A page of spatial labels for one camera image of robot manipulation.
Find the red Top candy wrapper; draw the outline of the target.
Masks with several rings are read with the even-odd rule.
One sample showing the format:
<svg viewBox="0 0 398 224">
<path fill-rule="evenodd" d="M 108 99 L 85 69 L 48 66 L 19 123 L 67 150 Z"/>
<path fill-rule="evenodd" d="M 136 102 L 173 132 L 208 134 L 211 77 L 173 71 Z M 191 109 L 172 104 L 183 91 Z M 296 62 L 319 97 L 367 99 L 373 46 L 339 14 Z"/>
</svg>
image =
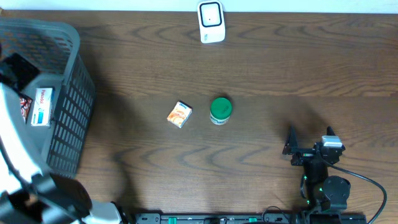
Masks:
<svg viewBox="0 0 398 224">
<path fill-rule="evenodd" d="M 31 103 L 32 103 L 32 98 L 30 98 L 28 96 L 20 97 L 21 114 L 22 114 L 22 118 L 25 123 L 27 122 Z"/>
</svg>

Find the white Panadol box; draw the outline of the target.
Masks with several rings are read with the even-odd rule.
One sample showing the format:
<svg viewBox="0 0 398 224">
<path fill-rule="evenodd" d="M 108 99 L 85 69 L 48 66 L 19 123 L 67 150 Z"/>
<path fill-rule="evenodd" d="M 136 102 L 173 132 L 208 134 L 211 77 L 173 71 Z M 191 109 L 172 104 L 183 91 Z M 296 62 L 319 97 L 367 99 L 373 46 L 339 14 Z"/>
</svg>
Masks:
<svg viewBox="0 0 398 224">
<path fill-rule="evenodd" d="M 32 126 L 50 126 L 52 118 L 54 88 L 37 88 L 32 111 Z"/>
</svg>

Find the green lid jar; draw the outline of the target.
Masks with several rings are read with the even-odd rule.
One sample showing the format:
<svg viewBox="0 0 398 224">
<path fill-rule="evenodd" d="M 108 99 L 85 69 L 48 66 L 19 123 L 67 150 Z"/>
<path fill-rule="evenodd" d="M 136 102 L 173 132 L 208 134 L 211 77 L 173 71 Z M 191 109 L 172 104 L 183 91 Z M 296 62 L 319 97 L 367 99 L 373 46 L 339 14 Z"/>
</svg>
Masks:
<svg viewBox="0 0 398 224">
<path fill-rule="evenodd" d="M 228 122 L 233 111 L 232 103 L 224 97 L 215 98 L 210 106 L 210 120 L 215 125 Z"/>
</svg>

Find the orange tissue pack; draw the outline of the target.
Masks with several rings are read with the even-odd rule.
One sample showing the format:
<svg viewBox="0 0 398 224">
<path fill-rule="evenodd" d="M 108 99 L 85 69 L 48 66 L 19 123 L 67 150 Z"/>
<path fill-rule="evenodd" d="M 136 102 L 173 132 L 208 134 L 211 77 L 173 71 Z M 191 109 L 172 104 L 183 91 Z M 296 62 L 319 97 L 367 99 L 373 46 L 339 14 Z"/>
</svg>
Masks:
<svg viewBox="0 0 398 224">
<path fill-rule="evenodd" d="M 185 103 L 178 101 L 167 117 L 167 121 L 176 125 L 178 128 L 182 128 L 185 122 L 192 114 L 192 108 Z"/>
</svg>

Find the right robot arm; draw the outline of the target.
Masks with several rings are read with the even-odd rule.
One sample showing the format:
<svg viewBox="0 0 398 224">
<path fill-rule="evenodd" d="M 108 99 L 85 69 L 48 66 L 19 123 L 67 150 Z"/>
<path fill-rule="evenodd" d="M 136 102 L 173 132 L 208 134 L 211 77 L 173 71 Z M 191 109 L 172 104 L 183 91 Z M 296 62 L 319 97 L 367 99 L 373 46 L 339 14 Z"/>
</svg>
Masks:
<svg viewBox="0 0 398 224">
<path fill-rule="evenodd" d="M 329 175 L 328 168 L 340 160 L 345 147 L 329 126 L 321 141 L 313 147 L 299 146 L 294 128 L 289 129 L 282 153 L 291 155 L 293 166 L 303 167 L 300 193 L 308 208 L 296 214 L 292 223 L 342 223 L 347 209 L 351 184 L 348 180 Z"/>
</svg>

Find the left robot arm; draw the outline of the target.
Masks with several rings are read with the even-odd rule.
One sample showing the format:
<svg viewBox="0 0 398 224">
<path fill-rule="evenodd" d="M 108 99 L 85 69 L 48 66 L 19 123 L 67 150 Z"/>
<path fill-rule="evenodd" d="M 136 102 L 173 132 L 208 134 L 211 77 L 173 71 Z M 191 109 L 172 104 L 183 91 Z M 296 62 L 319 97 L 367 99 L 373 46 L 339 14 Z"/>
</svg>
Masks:
<svg viewBox="0 0 398 224">
<path fill-rule="evenodd" d="M 39 74 L 19 54 L 1 61 L 1 221 L 4 223 L 122 223 L 115 204 L 90 199 L 74 179 L 56 174 L 26 130 L 21 99 L 26 81 Z"/>
</svg>

